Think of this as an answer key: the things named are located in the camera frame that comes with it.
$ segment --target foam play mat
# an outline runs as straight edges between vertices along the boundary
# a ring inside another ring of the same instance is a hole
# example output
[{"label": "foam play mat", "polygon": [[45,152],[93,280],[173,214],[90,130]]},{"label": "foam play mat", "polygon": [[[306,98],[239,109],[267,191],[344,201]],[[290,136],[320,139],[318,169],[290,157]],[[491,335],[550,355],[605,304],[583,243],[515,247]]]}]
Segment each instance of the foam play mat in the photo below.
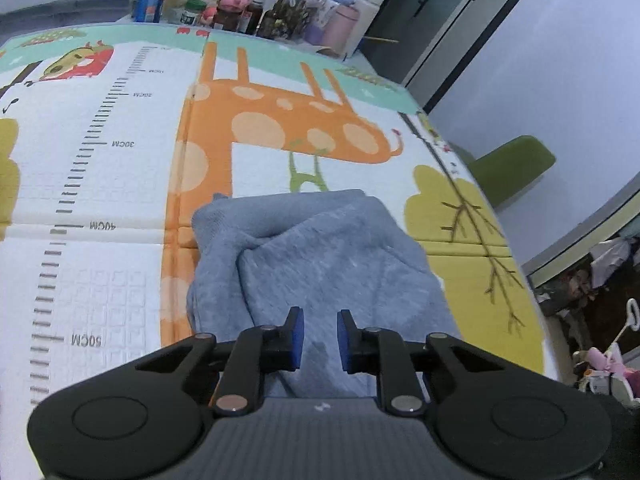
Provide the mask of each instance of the foam play mat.
[{"label": "foam play mat", "polygon": [[42,399],[190,335],[191,216],[215,193],[378,197],[423,246],[463,338],[549,370],[494,213],[404,88],[169,25],[50,30],[0,56],[2,478],[40,477],[25,428]]}]

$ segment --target giraffe print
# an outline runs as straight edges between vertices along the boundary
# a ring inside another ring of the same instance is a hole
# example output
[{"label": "giraffe print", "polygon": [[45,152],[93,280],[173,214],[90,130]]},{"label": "giraffe print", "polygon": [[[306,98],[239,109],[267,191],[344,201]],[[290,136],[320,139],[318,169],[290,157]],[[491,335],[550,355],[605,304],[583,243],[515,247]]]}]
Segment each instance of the giraffe print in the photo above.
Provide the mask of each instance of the giraffe print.
[{"label": "giraffe print", "polygon": [[[363,164],[380,164],[402,153],[382,130],[359,116],[331,70],[324,69],[339,102],[324,98],[310,66],[301,62],[309,94],[253,83],[247,52],[237,50],[238,78],[213,79],[217,44],[207,43],[200,74],[184,103],[178,128],[166,209],[162,258],[161,338],[171,344],[190,334],[186,291],[199,254],[191,216],[215,193],[233,195],[234,142]],[[315,180],[321,181],[318,168]],[[299,189],[303,176],[292,178]]]}]

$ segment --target green chair seat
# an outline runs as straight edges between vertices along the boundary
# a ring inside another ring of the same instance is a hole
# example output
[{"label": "green chair seat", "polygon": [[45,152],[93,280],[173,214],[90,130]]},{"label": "green chair seat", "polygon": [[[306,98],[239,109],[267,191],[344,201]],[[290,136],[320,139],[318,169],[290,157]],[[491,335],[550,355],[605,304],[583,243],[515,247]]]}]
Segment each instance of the green chair seat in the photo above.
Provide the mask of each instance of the green chair seat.
[{"label": "green chair seat", "polygon": [[474,158],[452,142],[449,145],[493,207],[527,187],[556,163],[554,154],[532,136],[516,137],[480,158]]}]

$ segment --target toy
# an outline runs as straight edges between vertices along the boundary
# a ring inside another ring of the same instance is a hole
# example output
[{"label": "toy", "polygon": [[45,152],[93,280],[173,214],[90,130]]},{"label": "toy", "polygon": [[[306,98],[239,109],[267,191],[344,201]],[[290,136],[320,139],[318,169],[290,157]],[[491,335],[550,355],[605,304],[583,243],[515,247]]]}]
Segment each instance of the toy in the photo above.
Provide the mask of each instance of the toy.
[{"label": "toy", "polygon": [[216,7],[207,7],[206,9],[204,9],[204,12],[200,16],[200,24],[209,25],[210,27],[211,23],[213,23],[213,18],[216,17],[217,12],[218,9]]},{"label": "toy", "polygon": [[220,6],[226,10],[242,12],[249,5],[249,0],[220,0]]},{"label": "toy", "polygon": [[594,394],[610,395],[623,406],[637,408],[640,407],[640,371],[625,366],[618,346],[627,328],[634,332],[640,330],[638,302],[633,298],[626,302],[626,323],[607,351],[603,354],[597,348],[582,350],[574,354],[574,360],[590,366],[578,381],[580,391],[588,389]]}]

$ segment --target blue towel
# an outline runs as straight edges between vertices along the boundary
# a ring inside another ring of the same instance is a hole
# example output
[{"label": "blue towel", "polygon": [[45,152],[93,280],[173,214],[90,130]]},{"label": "blue towel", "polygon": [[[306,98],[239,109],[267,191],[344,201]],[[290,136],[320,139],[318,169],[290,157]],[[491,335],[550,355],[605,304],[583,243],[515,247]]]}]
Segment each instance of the blue towel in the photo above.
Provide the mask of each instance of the blue towel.
[{"label": "blue towel", "polygon": [[192,224],[200,262],[187,313],[196,332],[228,341],[255,325],[282,324],[290,306],[305,312],[302,366],[271,378],[267,395],[375,395],[374,378],[342,371],[336,313],[344,308],[358,326],[406,340],[460,336],[424,250],[360,190],[217,196]]}]

